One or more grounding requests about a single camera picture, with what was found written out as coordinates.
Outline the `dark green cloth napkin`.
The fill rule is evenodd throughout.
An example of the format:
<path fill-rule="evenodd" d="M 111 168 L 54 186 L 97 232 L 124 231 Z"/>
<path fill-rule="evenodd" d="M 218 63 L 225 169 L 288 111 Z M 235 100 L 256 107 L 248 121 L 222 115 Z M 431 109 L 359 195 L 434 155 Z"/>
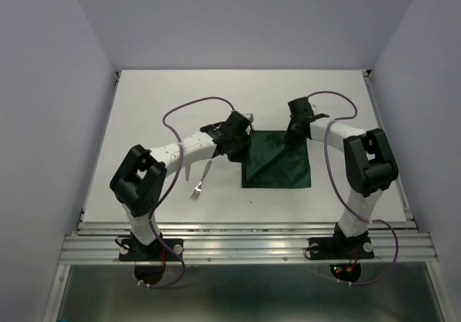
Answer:
<path fill-rule="evenodd" d="M 249 148 L 250 160 L 241 164 L 244 189 L 307 189 L 311 172 L 307 140 L 288 143 L 285 132 L 256 130 Z"/>

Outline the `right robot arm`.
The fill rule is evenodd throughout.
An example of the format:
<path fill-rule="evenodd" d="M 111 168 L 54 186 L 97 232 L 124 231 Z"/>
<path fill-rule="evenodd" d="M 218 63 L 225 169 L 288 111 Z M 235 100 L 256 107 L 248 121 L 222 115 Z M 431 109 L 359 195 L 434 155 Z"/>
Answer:
<path fill-rule="evenodd" d="M 343 123 L 358 114 L 332 118 L 326 114 L 316 114 L 307 97 L 294 99 L 288 103 L 290 123 L 285 140 L 294 143 L 309 139 L 323 143 L 323 153 L 330 183 L 345 211 L 337 226 L 342 232 L 331 240 L 335 255 L 348 257 L 357 250 L 355 237 L 365 234 L 377 201 L 398 178 L 398 166 L 390 147 L 388 137 L 381 128 L 363 130 Z M 346 179 L 350 193 L 345 200 L 333 178 L 328 149 L 341 151 L 345 160 Z"/>

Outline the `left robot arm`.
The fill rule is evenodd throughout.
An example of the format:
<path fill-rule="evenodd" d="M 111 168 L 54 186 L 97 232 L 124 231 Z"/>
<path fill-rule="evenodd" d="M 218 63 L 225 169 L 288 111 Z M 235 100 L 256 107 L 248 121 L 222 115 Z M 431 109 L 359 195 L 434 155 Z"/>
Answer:
<path fill-rule="evenodd" d="M 232 111 L 223 122 L 206 125 L 181 140 L 157 148 L 133 146 L 112 177 L 109 188 L 126 212 L 137 239 L 135 251 L 145 260 L 159 255 L 161 235 L 154 218 L 161 204 L 165 179 L 198 161 L 227 156 L 231 162 L 249 159 L 254 116 Z"/>

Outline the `silver fork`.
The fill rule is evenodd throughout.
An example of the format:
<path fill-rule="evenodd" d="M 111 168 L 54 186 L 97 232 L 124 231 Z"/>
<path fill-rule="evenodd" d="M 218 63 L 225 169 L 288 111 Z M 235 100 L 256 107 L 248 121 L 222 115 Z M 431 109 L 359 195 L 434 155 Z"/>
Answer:
<path fill-rule="evenodd" d="M 203 183 L 204 183 L 204 180 L 205 180 L 205 178 L 206 178 L 206 176 L 207 176 L 207 174 L 208 174 L 208 172 L 209 172 L 211 166 L 212 166 L 212 161 L 209 160 L 209 161 L 206 163 L 206 165 L 205 165 L 205 168 L 204 168 L 204 171 L 203 171 L 203 173 L 202 173 L 202 177 L 201 177 L 199 183 L 198 183 L 197 186 L 194 188 L 194 191 L 193 191 L 193 193 L 192 193 L 192 195 L 191 195 L 191 197 L 190 197 L 191 200 L 197 200 L 197 199 L 200 197 L 200 195 L 201 195 L 201 193 L 202 193 L 202 185 L 203 185 Z"/>

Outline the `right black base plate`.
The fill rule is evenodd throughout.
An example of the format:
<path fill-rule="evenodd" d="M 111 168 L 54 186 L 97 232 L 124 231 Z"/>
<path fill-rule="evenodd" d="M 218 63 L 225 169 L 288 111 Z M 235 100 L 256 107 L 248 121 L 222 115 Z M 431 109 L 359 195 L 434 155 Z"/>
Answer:
<path fill-rule="evenodd" d="M 365 237 L 316 237 L 308 239 L 308 256 L 314 260 L 374 259 L 371 239 Z"/>

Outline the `aluminium frame rail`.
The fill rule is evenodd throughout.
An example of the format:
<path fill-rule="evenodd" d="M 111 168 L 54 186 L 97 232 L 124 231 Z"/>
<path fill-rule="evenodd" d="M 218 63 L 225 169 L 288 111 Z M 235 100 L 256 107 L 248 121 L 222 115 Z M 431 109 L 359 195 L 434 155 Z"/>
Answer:
<path fill-rule="evenodd" d="M 46 321 L 454 321 L 431 236 L 414 220 L 401 182 L 391 197 L 404 220 L 375 226 L 369 281 L 353 288 L 334 281 L 325 261 L 304 256 L 311 236 L 332 234 L 318 219 L 221 223 L 163 223 L 168 238 L 184 240 L 187 268 L 166 289 L 135 283 L 135 263 L 118 258 L 127 233 L 109 210 L 86 207 L 64 239 L 45 312 Z M 382 271 L 390 274 L 379 282 Z"/>

